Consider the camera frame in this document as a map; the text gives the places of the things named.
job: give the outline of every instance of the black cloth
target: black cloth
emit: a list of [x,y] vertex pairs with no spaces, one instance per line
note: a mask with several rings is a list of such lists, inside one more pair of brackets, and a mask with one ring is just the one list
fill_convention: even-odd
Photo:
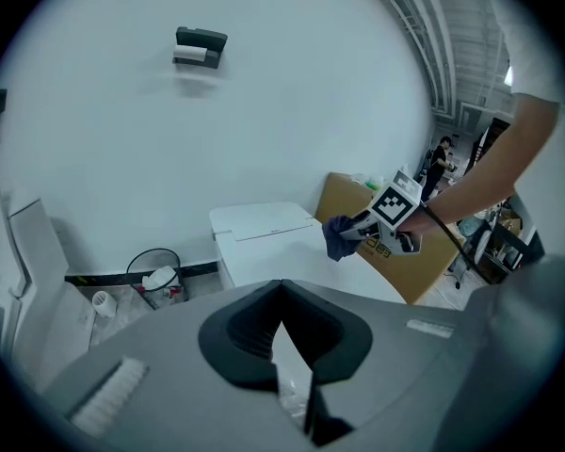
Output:
[[442,159],[445,162],[445,151],[442,146],[438,146],[437,149],[433,151],[431,167],[427,171],[427,181],[423,186],[421,201],[429,199],[429,195],[433,192],[433,189],[435,189],[435,186],[440,182],[440,179],[442,179],[442,176],[444,175],[445,167],[438,164],[438,159]]
[[351,228],[357,219],[337,216],[322,225],[322,234],[327,242],[327,255],[334,261],[356,252],[362,241],[346,241],[339,234]]

